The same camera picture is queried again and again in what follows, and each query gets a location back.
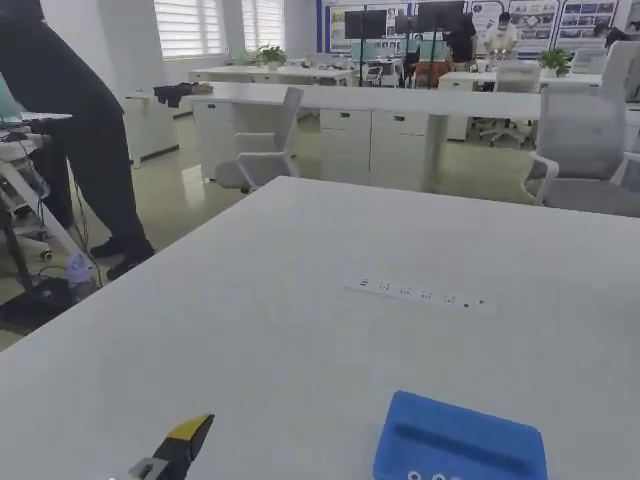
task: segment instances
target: blue tray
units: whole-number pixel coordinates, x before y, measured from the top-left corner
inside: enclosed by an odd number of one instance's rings
[[[548,480],[533,427],[396,392],[373,463],[376,480]]]

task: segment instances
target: power strip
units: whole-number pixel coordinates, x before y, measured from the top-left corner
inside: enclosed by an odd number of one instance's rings
[[[432,288],[424,285],[415,285],[407,282],[403,283],[362,277],[347,282],[344,288],[375,295],[384,295],[385,297],[412,300],[435,307],[455,308],[457,310],[469,310],[489,314],[495,313],[497,310],[494,303],[482,298],[473,298],[462,293],[444,294],[436,292]]]

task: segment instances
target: window blind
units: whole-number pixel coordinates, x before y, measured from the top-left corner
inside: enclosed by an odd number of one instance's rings
[[[242,19],[247,50],[267,44],[284,49],[283,0],[242,0]]]
[[[222,53],[217,0],[154,0],[164,58]]]

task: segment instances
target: poster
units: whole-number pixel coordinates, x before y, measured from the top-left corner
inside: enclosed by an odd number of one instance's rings
[[[406,3],[380,3],[367,5],[369,10],[387,11],[387,35],[384,40],[376,42],[377,47],[391,48],[401,51],[404,35],[396,35],[396,15],[406,15]],[[329,8],[329,51],[333,53],[348,53],[351,50],[351,40],[344,37],[344,14],[364,10],[364,5],[333,6]]]
[[[364,10],[362,5],[329,8],[329,51],[347,53],[351,49],[351,41],[344,38],[345,12]]]
[[[611,25],[615,11],[616,4],[611,1],[568,0],[560,17],[556,47],[575,50],[604,46],[604,39],[594,37],[593,27],[598,23]]]
[[[478,35],[477,54],[485,55],[487,53],[484,48],[484,34],[498,21],[498,17],[504,10],[502,2],[493,0],[479,0],[471,2],[469,5],[469,11],[473,13],[473,26]]]
[[[509,5],[511,22],[520,39],[516,50],[521,54],[540,53],[551,46],[551,36],[558,13],[556,0],[513,0]]]
[[[367,6],[367,10],[387,11],[387,35],[383,40],[376,42],[376,48],[389,49],[394,52],[404,51],[405,35],[396,34],[396,16],[406,15],[408,9],[409,5],[406,3],[387,3]]]

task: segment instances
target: black shoe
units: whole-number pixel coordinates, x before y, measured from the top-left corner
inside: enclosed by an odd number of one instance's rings
[[[107,272],[107,278],[110,282],[113,282],[115,279],[120,278],[129,270],[133,270],[142,262],[151,258],[154,253],[156,252],[153,250],[153,248],[151,248],[151,245],[149,245],[148,249],[128,251],[127,253],[125,253],[122,261]]]
[[[126,242],[116,237],[111,237],[102,245],[93,247],[91,249],[91,256],[93,258],[107,258],[115,255],[122,255],[127,251]]]

